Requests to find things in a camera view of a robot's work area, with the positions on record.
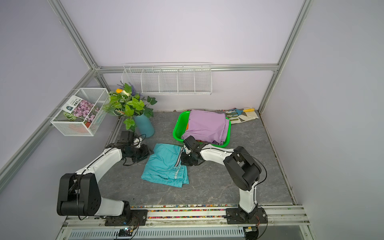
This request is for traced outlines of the teal pants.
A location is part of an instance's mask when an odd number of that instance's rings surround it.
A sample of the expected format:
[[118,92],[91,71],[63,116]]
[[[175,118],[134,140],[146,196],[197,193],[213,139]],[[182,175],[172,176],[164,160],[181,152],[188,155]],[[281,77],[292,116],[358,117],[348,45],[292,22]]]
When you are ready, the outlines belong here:
[[142,180],[181,188],[189,184],[187,167],[182,165],[184,148],[171,144],[156,144],[141,176]]

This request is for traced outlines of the purple pants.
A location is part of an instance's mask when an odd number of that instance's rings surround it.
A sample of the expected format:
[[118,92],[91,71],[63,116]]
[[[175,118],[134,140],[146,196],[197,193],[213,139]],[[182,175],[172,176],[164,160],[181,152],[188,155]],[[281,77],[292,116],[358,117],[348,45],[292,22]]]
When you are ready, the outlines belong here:
[[181,135],[185,140],[193,136],[197,141],[223,145],[227,139],[229,119],[225,114],[202,110],[191,110],[188,117],[189,129]]

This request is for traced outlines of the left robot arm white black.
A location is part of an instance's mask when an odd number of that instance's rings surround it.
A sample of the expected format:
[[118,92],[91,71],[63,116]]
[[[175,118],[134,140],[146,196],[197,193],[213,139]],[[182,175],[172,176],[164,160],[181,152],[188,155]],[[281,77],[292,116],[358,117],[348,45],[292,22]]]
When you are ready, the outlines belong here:
[[57,214],[60,216],[126,217],[132,218],[128,201],[117,201],[102,197],[99,181],[121,160],[131,159],[138,163],[149,157],[151,150],[143,143],[146,134],[123,132],[123,139],[107,145],[93,161],[80,170],[64,174],[60,179]]

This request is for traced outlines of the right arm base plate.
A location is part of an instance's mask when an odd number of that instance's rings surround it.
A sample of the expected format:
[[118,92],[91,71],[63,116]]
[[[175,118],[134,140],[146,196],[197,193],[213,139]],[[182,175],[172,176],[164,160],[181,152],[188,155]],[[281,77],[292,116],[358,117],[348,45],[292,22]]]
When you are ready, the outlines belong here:
[[266,211],[262,207],[256,206],[251,213],[245,212],[241,208],[226,209],[224,218],[227,220],[227,224],[266,224],[268,222],[268,216]]

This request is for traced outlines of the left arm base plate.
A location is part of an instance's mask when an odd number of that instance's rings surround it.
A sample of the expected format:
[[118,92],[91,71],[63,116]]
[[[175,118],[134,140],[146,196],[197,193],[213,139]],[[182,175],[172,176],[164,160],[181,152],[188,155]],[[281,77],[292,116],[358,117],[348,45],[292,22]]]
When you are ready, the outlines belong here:
[[129,216],[106,217],[106,227],[144,226],[147,221],[147,210],[131,210]]

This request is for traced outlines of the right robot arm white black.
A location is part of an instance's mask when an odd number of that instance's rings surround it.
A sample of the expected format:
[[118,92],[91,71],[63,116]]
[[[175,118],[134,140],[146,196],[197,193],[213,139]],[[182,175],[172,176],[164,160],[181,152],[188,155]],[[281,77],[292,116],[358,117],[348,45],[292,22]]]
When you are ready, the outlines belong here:
[[224,149],[207,143],[199,143],[189,136],[183,141],[184,146],[179,160],[185,166],[199,166],[204,162],[214,162],[226,167],[231,179],[240,191],[239,208],[251,214],[257,208],[256,189],[263,172],[261,163],[241,146]]

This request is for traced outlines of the green plastic basket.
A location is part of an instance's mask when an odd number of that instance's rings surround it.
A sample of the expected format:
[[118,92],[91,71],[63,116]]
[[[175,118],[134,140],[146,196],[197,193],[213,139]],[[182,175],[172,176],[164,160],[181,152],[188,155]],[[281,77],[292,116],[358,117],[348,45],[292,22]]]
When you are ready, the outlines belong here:
[[[184,140],[181,139],[181,135],[185,132],[186,130],[186,125],[188,123],[188,117],[190,115],[190,111],[185,111],[185,112],[182,112],[179,117],[178,117],[178,120],[176,122],[176,125],[174,127],[174,130],[173,130],[173,137],[175,140],[179,141],[179,142],[183,142]],[[215,147],[219,147],[219,148],[225,148],[229,145],[230,143],[230,140],[231,140],[231,133],[232,133],[232,124],[231,122],[229,123],[229,130],[228,130],[228,135],[227,135],[227,139],[225,141],[225,143],[221,146],[219,145],[214,145],[212,144],[213,146]]]

